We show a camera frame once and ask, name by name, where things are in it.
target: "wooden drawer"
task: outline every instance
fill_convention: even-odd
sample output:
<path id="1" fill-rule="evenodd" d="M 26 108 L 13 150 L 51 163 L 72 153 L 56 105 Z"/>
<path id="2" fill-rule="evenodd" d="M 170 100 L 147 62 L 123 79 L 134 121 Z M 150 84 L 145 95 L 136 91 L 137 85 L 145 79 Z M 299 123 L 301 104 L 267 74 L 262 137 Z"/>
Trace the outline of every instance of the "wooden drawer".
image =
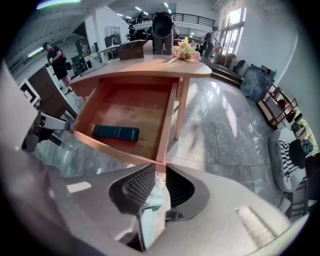
<path id="1" fill-rule="evenodd" d="M 114 77 L 102 81 L 70 132 L 87 145 L 131 164 L 163 163 L 178 78 Z M 139 128 L 138 140 L 92 136 L 94 125 Z"/>

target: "black metal railing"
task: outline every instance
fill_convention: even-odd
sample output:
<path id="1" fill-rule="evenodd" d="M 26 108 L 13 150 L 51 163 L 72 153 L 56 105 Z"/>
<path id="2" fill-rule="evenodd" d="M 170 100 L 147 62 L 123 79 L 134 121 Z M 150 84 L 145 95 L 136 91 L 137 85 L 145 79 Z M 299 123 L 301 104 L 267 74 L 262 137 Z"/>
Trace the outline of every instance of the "black metal railing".
<path id="1" fill-rule="evenodd" d="M 185 14 L 185 13 L 172 13 L 174 21 L 176 22 L 188 22 L 188 23 L 195 23 L 203 26 L 207 26 L 210 28 L 213 28 L 215 26 L 215 20 L 196 16 L 192 14 Z M 135 25 L 138 23 L 145 23 L 145 22 L 152 22 L 154 20 L 154 17 L 156 16 L 155 13 L 149 14 L 149 15 L 143 15 L 140 19 L 139 17 L 133 17 L 130 19 L 125 19 L 125 21 L 129 25 Z"/>

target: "tiled floor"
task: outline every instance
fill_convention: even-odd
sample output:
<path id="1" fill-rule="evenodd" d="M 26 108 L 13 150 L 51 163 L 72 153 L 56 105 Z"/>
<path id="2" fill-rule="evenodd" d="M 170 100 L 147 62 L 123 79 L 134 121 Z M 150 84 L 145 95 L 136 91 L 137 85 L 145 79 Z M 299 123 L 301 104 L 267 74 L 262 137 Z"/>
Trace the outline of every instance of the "tiled floor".
<path id="1" fill-rule="evenodd" d="M 67 99 L 77 112 L 81 111 L 81 98 L 72 92 Z M 172 118 L 168 161 L 238 181 L 279 207 L 282 193 L 274 182 L 268 152 L 272 129 L 253 102 L 221 81 L 192 79 L 181 136 L 175 141 L 177 116 L 175 112 Z M 110 172 L 129 165 L 87 146 L 66 131 L 59 136 L 60 147 L 43 141 L 34 154 L 44 164 L 58 167 L 64 177 Z"/>

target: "ceiling light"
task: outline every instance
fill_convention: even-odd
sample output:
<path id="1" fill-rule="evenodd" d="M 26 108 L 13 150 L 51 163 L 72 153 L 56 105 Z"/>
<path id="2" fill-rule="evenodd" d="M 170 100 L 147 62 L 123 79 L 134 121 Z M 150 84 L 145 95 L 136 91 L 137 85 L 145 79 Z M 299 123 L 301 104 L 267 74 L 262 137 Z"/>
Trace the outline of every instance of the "ceiling light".
<path id="1" fill-rule="evenodd" d="M 49 6 L 55 6 L 55 5 L 60 5 L 60 4 L 72 4 L 72 3 L 79 3 L 81 0 L 49 0 L 49 1 L 45 1 L 42 3 L 39 3 L 36 6 L 36 9 L 42 9 L 45 7 L 49 7 Z"/>
<path id="2" fill-rule="evenodd" d="M 41 52 L 43 49 L 44 49 L 43 47 L 40 47 L 40 48 L 34 50 L 33 52 L 30 52 L 30 53 L 28 54 L 28 57 L 29 57 L 29 58 L 32 57 L 33 55 Z"/>

